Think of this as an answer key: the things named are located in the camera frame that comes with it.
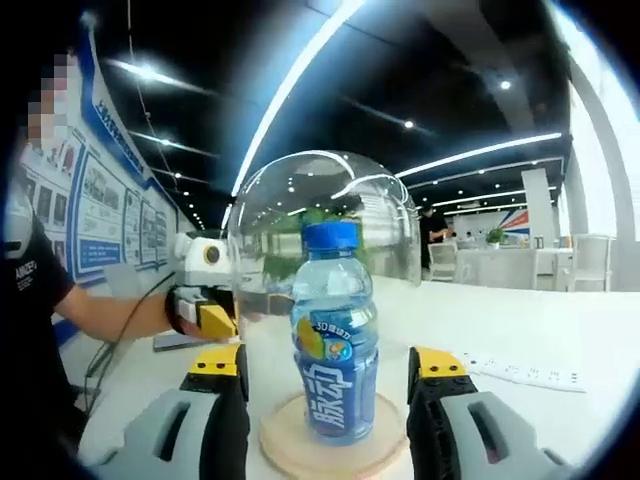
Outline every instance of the blue bottle cap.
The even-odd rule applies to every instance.
[[[325,222],[309,225],[303,238],[310,250],[340,250],[358,247],[358,230],[355,223]]]

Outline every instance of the potted plant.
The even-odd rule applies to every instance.
[[[500,248],[500,242],[504,240],[504,230],[501,228],[492,228],[489,233],[487,233],[487,243],[491,245],[492,248],[496,250]]]

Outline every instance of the ceiling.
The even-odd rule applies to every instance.
[[[221,10],[216,2],[160,8],[131,0],[133,60],[127,1],[103,3],[96,46],[119,115],[180,208],[218,228],[270,102],[340,2],[237,0]],[[132,73],[131,65],[166,78]],[[311,60],[248,175],[309,149],[354,152],[399,173],[555,132],[562,136],[402,177],[416,204],[521,190],[528,168],[545,168],[549,184],[560,185],[571,149],[563,49],[538,1],[367,2]],[[500,168],[511,164],[521,165]],[[519,203],[524,195],[485,201]]]

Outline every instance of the person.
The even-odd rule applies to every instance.
[[[42,83],[39,111],[29,110],[27,128],[20,135],[16,155],[13,155],[12,173],[20,168],[18,159],[27,142],[40,148],[42,138],[52,136],[47,125],[55,122],[46,116],[54,115],[55,90],[66,88],[59,80]],[[125,322],[128,323],[122,339],[152,336],[172,328],[193,337],[203,335],[193,323],[171,315],[167,305],[172,303],[167,303],[166,294],[152,294],[140,301],[116,299],[94,296],[75,284],[57,258],[57,250],[52,248],[19,182],[14,182],[10,190],[5,231],[10,238],[3,239],[2,244],[3,296],[12,304],[15,302],[18,316],[14,320],[23,322],[23,328],[28,331],[29,352],[34,353],[24,356],[21,367],[25,372],[37,372],[39,388],[46,396],[46,404],[38,412],[41,422],[74,448],[87,419],[84,412],[74,406],[76,394],[67,379],[51,321],[54,312],[90,337],[105,342],[120,339]],[[12,225],[20,228],[12,230]]]
[[[445,222],[444,218],[435,213],[433,205],[426,205],[420,218],[422,268],[429,270],[431,263],[428,245],[442,243],[448,232],[450,232],[450,229],[447,227],[447,222]]]

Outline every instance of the clear plastic dome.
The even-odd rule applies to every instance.
[[[355,223],[354,256],[371,275],[374,304],[376,292],[390,284],[420,283],[416,209],[406,187],[380,164],[353,153],[308,151],[259,170],[240,191],[228,235],[253,419],[262,420],[303,389],[289,321],[291,290],[308,259],[303,230],[323,222]],[[378,314],[379,325],[402,320],[386,311]],[[393,375],[384,368],[385,329],[378,330],[378,375]],[[406,363],[406,351],[398,355]],[[398,408],[405,387],[389,392]]]

